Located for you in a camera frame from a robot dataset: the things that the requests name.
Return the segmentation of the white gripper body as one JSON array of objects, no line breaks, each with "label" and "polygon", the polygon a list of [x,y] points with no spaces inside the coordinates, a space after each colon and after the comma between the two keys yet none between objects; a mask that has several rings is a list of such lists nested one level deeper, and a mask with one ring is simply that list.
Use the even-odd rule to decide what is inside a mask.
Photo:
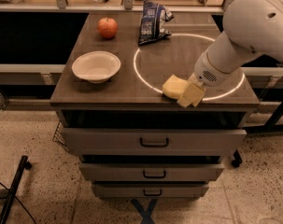
[{"label": "white gripper body", "polygon": [[229,78],[237,67],[238,62],[232,57],[218,57],[207,50],[195,63],[194,74],[206,86],[215,87]]}]

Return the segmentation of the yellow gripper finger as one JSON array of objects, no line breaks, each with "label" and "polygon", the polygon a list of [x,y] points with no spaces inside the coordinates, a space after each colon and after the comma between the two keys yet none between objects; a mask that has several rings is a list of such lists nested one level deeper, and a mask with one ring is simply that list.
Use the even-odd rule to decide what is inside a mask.
[{"label": "yellow gripper finger", "polygon": [[188,103],[193,106],[198,106],[205,95],[205,89],[194,83],[190,83],[186,89],[186,99]]},{"label": "yellow gripper finger", "polygon": [[184,90],[177,100],[177,103],[182,107],[187,107],[192,103],[189,90]]}]

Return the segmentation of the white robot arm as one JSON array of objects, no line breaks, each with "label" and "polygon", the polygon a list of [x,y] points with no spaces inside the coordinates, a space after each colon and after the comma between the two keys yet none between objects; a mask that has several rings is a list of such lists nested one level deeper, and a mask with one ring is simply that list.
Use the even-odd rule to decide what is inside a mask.
[{"label": "white robot arm", "polygon": [[197,106],[207,86],[218,86],[245,63],[267,55],[283,64],[283,0],[235,0],[223,31],[196,61],[177,103]]}]

